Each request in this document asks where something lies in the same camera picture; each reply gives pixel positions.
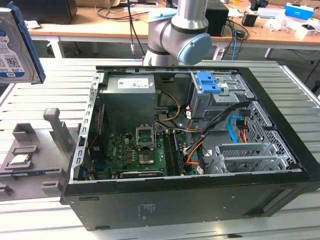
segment metal case frame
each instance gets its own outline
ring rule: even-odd
[[[277,130],[303,171],[74,182],[72,176],[77,174],[77,162],[83,158],[87,144],[86,140],[78,141],[64,197],[88,231],[271,216],[297,196],[320,187],[319,163],[248,68],[181,66],[176,70],[121,66],[120,70],[172,73],[213,69],[229,72],[232,69],[245,79],[271,120],[272,126],[268,128]],[[103,72],[114,70],[119,71],[119,67],[98,68],[79,139],[88,136],[90,113]]]

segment table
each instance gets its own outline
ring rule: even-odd
[[[60,118],[68,127],[76,127],[82,122],[96,66],[141,65],[141,61],[133,59],[44,58],[41,59],[41,63],[47,75],[44,84],[12,84],[2,100],[0,163],[13,142],[11,132],[16,123],[30,122],[36,129],[51,128],[50,124],[42,119],[45,108],[60,108]],[[320,100],[304,87],[287,67],[279,66],[274,61],[203,61],[199,65],[208,63],[216,67],[227,67],[231,64],[239,68],[249,67],[277,106],[282,106],[282,111],[288,110],[288,101],[309,98],[320,106]],[[295,108],[291,108],[299,117],[290,113],[285,115],[291,119],[293,128],[303,141],[309,144],[311,152],[320,161],[320,136],[317,132],[311,132],[314,129],[319,131],[319,116],[304,116],[300,113],[303,108],[309,111],[312,101],[300,101]],[[297,197],[272,217],[196,224],[88,232],[70,206],[60,205],[58,197],[0,202],[0,219],[0,239],[210,240],[235,237],[235,234],[243,236],[242,239],[250,240],[315,239],[320,236],[320,191]]]
[[[246,7],[250,5],[249,1],[242,0],[239,3],[231,3],[227,5],[228,8],[235,8],[239,12],[244,12]],[[271,5],[268,8],[284,8],[284,6]],[[233,18],[235,23],[241,25],[242,18]],[[270,31],[268,27],[265,26],[267,20],[257,18],[254,27],[245,27],[250,36],[243,42],[242,47],[247,48],[268,48],[265,54],[265,58],[268,59],[272,53],[273,49],[296,49],[296,50],[320,50],[320,35],[305,36],[300,39],[295,35],[295,31],[289,29],[288,32],[281,31]],[[223,33],[226,36],[230,36],[231,30],[229,27]]]
[[[240,3],[230,3],[228,8],[236,8],[244,12],[250,4],[248,0]],[[268,5],[269,8],[283,8],[281,6]],[[119,12],[112,17],[127,16],[128,13]],[[142,43],[148,42],[147,14],[142,15],[139,21],[134,21],[136,33]],[[233,18],[241,24],[241,18]],[[266,58],[270,57],[272,49],[296,49],[296,50],[320,50],[320,35],[306,36],[299,39],[293,30],[270,32],[264,26],[266,20],[257,19],[254,27],[246,27],[250,37],[242,43],[246,48],[269,48]],[[56,58],[64,58],[61,41],[92,42],[92,43],[130,43],[130,25],[128,22],[115,22],[99,17],[92,7],[78,7],[77,15],[70,25],[41,24],[42,28],[30,30],[33,40],[49,41]],[[232,40],[232,32],[225,28],[223,36],[212,37],[213,45],[217,46],[213,59],[221,60],[225,48]],[[98,45],[93,44],[93,52],[98,52]]]

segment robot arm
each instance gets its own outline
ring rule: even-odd
[[[179,0],[178,9],[161,8],[149,14],[148,51],[144,66],[195,65],[212,46],[206,33],[208,0]]]

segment power supply label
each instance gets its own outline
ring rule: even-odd
[[[120,78],[118,89],[148,89],[148,78]]]
[[[10,40],[6,31],[0,29],[0,77],[20,78],[25,70],[18,55],[9,48]]]

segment label sticker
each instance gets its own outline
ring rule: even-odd
[[[206,151],[206,153],[205,153],[204,156],[205,156],[205,157],[212,156],[212,150],[210,149],[210,150]]]
[[[118,89],[148,89],[148,78],[120,78]]]
[[[14,177],[22,177],[22,176],[28,176],[28,173],[14,173],[12,174]]]
[[[203,175],[204,174],[204,170],[198,165],[196,167],[196,171],[200,174],[200,175]]]
[[[186,111],[186,118],[191,119],[191,111]]]
[[[20,78],[25,70],[18,55],[8,47],[9,41],[6,31],[0,29],[0,77]]]
[[[217,86],[218,86],[219,88],[229,88],[229,87],[228,87],[228,84],[226,84],[226,83],[218,83]]]

